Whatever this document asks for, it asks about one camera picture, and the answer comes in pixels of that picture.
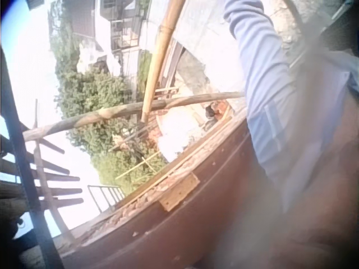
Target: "wooden pole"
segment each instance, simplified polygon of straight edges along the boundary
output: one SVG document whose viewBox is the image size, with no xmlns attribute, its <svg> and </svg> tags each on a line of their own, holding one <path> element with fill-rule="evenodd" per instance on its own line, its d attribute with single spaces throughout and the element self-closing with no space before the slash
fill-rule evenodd
<svg viewBox="0 0 359 269">
<path fill-rule="evenodd" d="M 239 92 L 223 92 L 216 94 L 199 94 L 194 96 L 171 98 L 163 100 L 155 100 L 152 103 L 152 110 L 161 110 L 174 108 L 176 106 L 184 106 L 198 103 L 205 103 L 214 100 L 224 100 L 243 97 Z M 122 116 L 136 114 L 141 111 L 143 102 L 132 103 L 127 105 L 118 105 L 112 108 L 103 108 L 97 111 L 88 112 L 82 115 L 74 116 L 60 122 L 34 128 L 23 133 L 25 141 L 39 139 L 53 133 L 66 131 L 73 128 L 100 122 L 101 120 L 113 119 Z"/>
<path fill-rule="evenodd" d="M 166 51 L 169 46 L 174 29 L 186 0 L 170 0 L 167 12 L 164 16 L 162 24 L 159 27 L 156 47 L 154 49 L 152 60 L 147 77 L 146 91 L 144 97 L 144 106 L 142 109 L 141 121 L 145 124 L 151 112 L 152 101 L 155 93 L 156 84 L 162 69 Z"/>
<path fill-rule="evenodd" d="M 152 158 L 153 158 L 154 156 L 156 156 L 158 153 L 160 153 L 160 151 L 157 151 L 155 154 L 152 154 L 152 155 L 149 156 L 145 161 L 148 161 L 148 160 L 152 159 Z M 118 177 L 115 178 L 115 180 L 117 180 L 117 179 L 119 179 L 119 178 L 121 178 L 121 177 L 127 175 L 129 172 L 135 170 L 137 167 L 139 167 L 139 166 L 141 166 L 142 164 L 144 164 L 145 161 L 140 162 L 139 164 L 137 164 L 137 165 L 135 165 L 134 167 L 132 167 L 130 170 L 124 172 L 124 173 L 121 174 L 121 175 L 119 175 Z"/>
<path fill-rule="evenodd" d="M 37 128 L 37 126 L 38 126 L 38 100 L 35 99 L 34 128 Z M 35 143 L 36 143 L 36 146 L 34 149 L 34 159 L 35 159 L 36 169 L 38 171 L 38 176 L 40 179 L 41 190 L 44 194 L 44 199 L 49 207 L 51 215 L 54 218 L 54 221 L 55 221 L 56 225 L 58 226 L 60 232 L 63 234 L 64 238 L 67 239 L 70 244 L 72 244 L 73 242 L 75 242 L 75 237 L 73 236 L 71 231 L 68 229 L 68 227 L 66 226 L 65 222 L 62 219 L 62 216 L 58 212 L 58 208 L 54 202 L 54 198 L 52 197 L 51 190 L 49 188 L 49 185 L 47 184 L 43 161 L 41 159 L 40 142 L 39 142 L 39 140 L 35 140 Z"/>
</svg>

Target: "wooden beam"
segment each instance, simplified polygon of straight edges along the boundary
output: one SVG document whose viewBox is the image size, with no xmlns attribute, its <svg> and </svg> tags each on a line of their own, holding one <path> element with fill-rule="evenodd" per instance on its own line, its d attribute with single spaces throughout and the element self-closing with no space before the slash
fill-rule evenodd
<svg viewBox="0 0 359 269">
<path fill-rule="evenodd" d="M 155 88 L 162 69 L 166 51 L 168 49 L 169 42 L 171 40 L 174 29 L 176 28 L 178 18 L 180 17 L 185 2 L 186 0 L 170 0 L 168 3 L 167 12 L 164 16 L 162 24 L 159 27 L 158 37 L 155 45 L 156 47 L 152 55 L 147 77 L 144 104 L 142 109 L 141 121 L 145 124 L 148 122 L 148 117 L 152 109 Z"/>
<path fill-rule="evenodd" d="M 38 100 L 35 99 L 35 123 L 34 128 L 38 126 Z M 51 190 L 49 188 L 49 185 L 47 184 L 46 180 L 46 174 L 44 171 L 43 161 L 41 159 L 41 152 L 40 152 L 40 142 L 39 140 L 35 140 L 35 149 L 34 149 L 34 159 L 36 164 L 36 170 L 38 172 L 38 176 L 40 179 L 40 185 L 41 190 L 44 194 L 44 200 L 47 203 L 47 206 L 51 212 L 52 218 L 54 218 L 54 221 L 56 225 L 58 226 L 61 234 L 63 237 L 70 243 L 73 244 L 75 242 L 75 237 L 69 230 L 69 228 L 66 226 L 65 222 L 62 219 L 62 216 L 60 215 L 60 212 L 58 211 L 57 205 L 55 203 L 54 198 L 52 197 Z"/>
<path fill-rule="evenodd" d="M 240 97 L 243 97 L 243 94 L 239 92 L 223 92 L 216 94 L 200 94 L 180 98 L 155 100 L 152 103 L 152 110 L 169 109 L 177 106 L 185 106 L 210 102 L 214 100 L 234 99 Z M 25 141 L 31 141 L 51 135 L 53 133 L 58 133 L 73 128 L 79 128 L 90 123 L 136 114 L 141 111 L 142 105 L 143 102 L 119 105 L 112 108 L 103 108 L 97 111 L 74 116 L 54 124 L 25 131 L 24 139 Z"/>
<path fill-rule="evenodd" d="M 13 154 L 13 148 L 12 148 L 12 145 L 11 145 L 11 142 L 9 139 L 7 139 L 1 135 L 0 143 L 1 143 L 1 150 L 5 151 L 7 153 Z M 26 159 L 28 162 L 33 164 L 34 163 L 34 154 L 26 152 Z M 47 168 L 47 169 L 50 169 L 50 170 L 53 170 L 53 171 L 56 171 L 56 172 L 59 172 L 62 174 L 69 175 L 69 173 L 70 173 L 70 171 L 68 169 L 60 167 L 56 164 L 52 164 L 49 161 L 43 160 L 43 165 L 44 165 L 44 168 Z"/>
<path fill-rule="evenodd" d="M 30 128 L 27 127 L 26 125 L 24 125 L 22 122 L 20 122 L 20 125 L 21 125 L 21 129 L 23 132 L 30 130 Z M 49 149 L 52 149 L 60 154 L 65 154 L 65 150 L 60 149 L 58 146 L 52 144 L 51 142 L 49 142 L 43 138 L 41 138 L 39 141 L 40 141 L 40 144 L 44 145 L 45 147 L 48 147 Z"/>
<path fill-rule="evenodd" d="M 17 166 L 15 163 L 12 163 L 10 161 L 7 160 L 0 160 L 0 172 L 1 173 L 5 173 L 5 174 L 9 174 L 9 175 L 15 175 L 17 177 L 19 177 L 19 171 L 17 170 Z M 38 172 L 36 172 L 36 170 L 31 169 L 31 173 L 33 174 L 33 178 L 34 179 L 39 179 L 38 177 Z M 68 181 L 68 182 L 75 182 L 75 181 L 80 181 L 79 177 L 73 177 L 70 175 L 58 175 L 58 174 L 53 174 L 53 173 L 45 173 L 46 175 L 46 179 L 48 181 Z"/>
<path fill-rule="evenodd" d="M 38 196 L 44 196 L 40 187 L 36 187 Z M 82 193 L 81 188 L 50 188 L 52 196 L 61 196 L 61 195 L 71 195 Z M 25 197 L 24 190 L 22 189 L 21 184 L 0 181 L 0 198 L 16 198 L 16 197 Z"/>
</svg>

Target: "handrail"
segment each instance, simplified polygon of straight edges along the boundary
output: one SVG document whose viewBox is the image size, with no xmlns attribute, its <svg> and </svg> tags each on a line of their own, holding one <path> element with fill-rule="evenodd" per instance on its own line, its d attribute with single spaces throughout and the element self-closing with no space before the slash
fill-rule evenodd
<svg viewBox="0 0 359 269">
<path fill-rule="evenodd" d="M 101 209 L 101 207 L 99 206 L 94 194 L 92 193 L 91 191 L 91 188 L 99 188 L 103 197 L 105 198 L 106 200 L 106 203 L 108 205 L 108 207 L 113 211 L 114 210 L 114 205 L 119 203 L 124 197 L 125 195 L 123 194 L 121 188 L 119 186 L 114 186 L 114 185 L 88 185 L 88 189 L 89 189 L 89 192 L 90 192 L 90 195 L 92 197 L 92 199 L 94 200 L 95 204 L 96 204 L 96 207 L 97 209 L 100 211 L 100 213 L 103 212 L 103 210 Z M 108 192 L 110 193 L 113 201 L 114 201 L 114 204 L 111 205 L 110 201 L 108 200 L 108 197 L 105 195 L 103 189 L 108 189 Z"/>
</svg>

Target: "tree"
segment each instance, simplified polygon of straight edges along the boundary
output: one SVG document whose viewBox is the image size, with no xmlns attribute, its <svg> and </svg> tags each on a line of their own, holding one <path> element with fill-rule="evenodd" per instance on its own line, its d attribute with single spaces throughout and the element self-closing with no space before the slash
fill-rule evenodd
<svg viewBox="0 0 359 269">
<path fill-rule="evenodd" d="M 76 65 L 80 59 L 79 40 L 72 34 L 70 15 L 62 0 L 51 3 L 48 12 L 50 48 L 56 59 L 56 75 L 77 72 Z"/>
<path fill-rule="evenodd" d="M 131 91 L 122 78 L 94 69 L 85 74 L 70 71 L 61 77 L 57 106 L 63 118 L 127 103 Z M 112 135 L 130 130 L 126 118 L 111 119 L 70 130 L 68 137 L 74 146 L 81 147 L 91 156 L 108 151 Z"/>
</svg>

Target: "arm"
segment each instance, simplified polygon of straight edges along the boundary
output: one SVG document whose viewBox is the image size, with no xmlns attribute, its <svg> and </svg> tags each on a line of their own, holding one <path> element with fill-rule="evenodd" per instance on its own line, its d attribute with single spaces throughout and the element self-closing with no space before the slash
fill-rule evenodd
<svg viewBox="0 0 359 269">
<path fill-rule="evenodd" d="M 267 176 L 279 184 L 291 166 L 286 129 L 295 99 L 282 41 L 260 0 L 227 0 L 224 14 L 238 41 L 256 156 Z"/>
</svg>

